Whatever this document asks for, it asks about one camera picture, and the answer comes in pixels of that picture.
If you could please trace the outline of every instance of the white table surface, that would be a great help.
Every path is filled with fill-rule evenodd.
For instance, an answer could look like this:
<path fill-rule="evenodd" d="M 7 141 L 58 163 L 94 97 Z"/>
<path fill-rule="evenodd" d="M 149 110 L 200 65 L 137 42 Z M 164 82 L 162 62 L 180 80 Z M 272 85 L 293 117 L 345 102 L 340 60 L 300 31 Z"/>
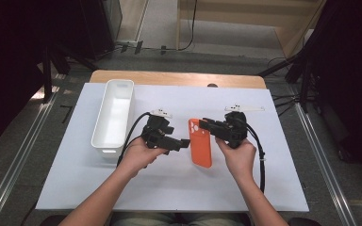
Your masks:
<path fill-rule="evenodd" d="M 42 189 L 37 209 L 74 209 L 116 168 L 91 146 L 105 84 L 85 84 L 57 156 Z M 264 111 L 245 112 L 266 153 L 265 195 L 278 211 L 308 211 L 301 183 L 267 89 L 225 89 L 173 86 L 135 86 L 134 120 L 143 112 L 162 108 L 173 114 L 170 137 L 189 138 L 188 119 L 224 120 L 226 106 L 263 106 Z M 142 119 L 132 137 L 141 133 Z M 255 145 L 255 140 L 248 136 Z M 190 149 L 161 155 L 126 186 L 113 207 L 139 211 L 247 211 L 239 189 L 225 166 L 224 157 L 211 136 L 213 165 L 192 163 Z M 259 184 L 258 156 L 254 177 Z"/>

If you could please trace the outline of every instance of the white rectangular container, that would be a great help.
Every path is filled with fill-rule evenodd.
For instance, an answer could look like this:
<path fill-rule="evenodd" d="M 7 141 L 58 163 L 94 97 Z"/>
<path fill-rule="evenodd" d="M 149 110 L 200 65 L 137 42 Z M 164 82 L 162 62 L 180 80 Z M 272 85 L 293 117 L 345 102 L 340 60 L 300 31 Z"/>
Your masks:
<path fill-rule="evenodd" d="M 107 82 L 91 145 L 105 158 L 118 158 L 134 119 L 134 82 Z"/>

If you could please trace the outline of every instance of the human hand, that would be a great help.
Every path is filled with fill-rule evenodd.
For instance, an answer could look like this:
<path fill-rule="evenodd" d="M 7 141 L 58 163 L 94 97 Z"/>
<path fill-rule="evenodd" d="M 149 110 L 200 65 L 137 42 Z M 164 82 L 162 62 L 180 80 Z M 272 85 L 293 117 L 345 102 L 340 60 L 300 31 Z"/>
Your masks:
<path fill-rule="evenodd" d="M 255 146 L 244 139 L 236 149 L 230 148 L 224 140 L 216 138 L 216 143 L 225 156 L 225 163 L 234 179 L 248 178 L 253 180 L 253 166 L 255 160 Z"/>
<path fill-rule="evenodd" d="M 159 155 L 166 152 L 167 150 L 161 148 L 148 148 L 145 141 L 138 137 L 130 143 L 122 163 L 116 170 L 128 172 L 131 177 L 135 177 L 141 169 L 153 163 Z"/>

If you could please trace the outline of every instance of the phone case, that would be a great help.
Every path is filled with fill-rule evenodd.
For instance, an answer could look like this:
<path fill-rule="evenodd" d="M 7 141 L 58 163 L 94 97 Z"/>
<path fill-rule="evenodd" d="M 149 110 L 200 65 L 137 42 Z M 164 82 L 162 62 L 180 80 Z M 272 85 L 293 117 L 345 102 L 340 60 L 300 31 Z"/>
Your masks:
<path fill-rule="evenodd" d="M 199 128 L 198 119 L 190 119 L 189 139 L 192 162 L 204 168 L 211 167 L 210 132 Z"/>

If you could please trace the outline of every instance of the person's left hand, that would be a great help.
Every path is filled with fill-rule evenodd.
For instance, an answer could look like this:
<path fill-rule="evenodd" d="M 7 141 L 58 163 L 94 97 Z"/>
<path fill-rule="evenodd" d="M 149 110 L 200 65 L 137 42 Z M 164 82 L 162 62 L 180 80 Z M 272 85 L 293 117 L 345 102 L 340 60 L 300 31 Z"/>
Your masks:
<path fill-rule="evenodd" d="M 130 173 L 131 177 L 135 177 L 141 169 L 153 163 L 159 155 L 166 152 L 167 150 L 161 148 L 148 148 L 145 141 L 138 137 L 130 143 L 116 170 L 124 170 Z"/>

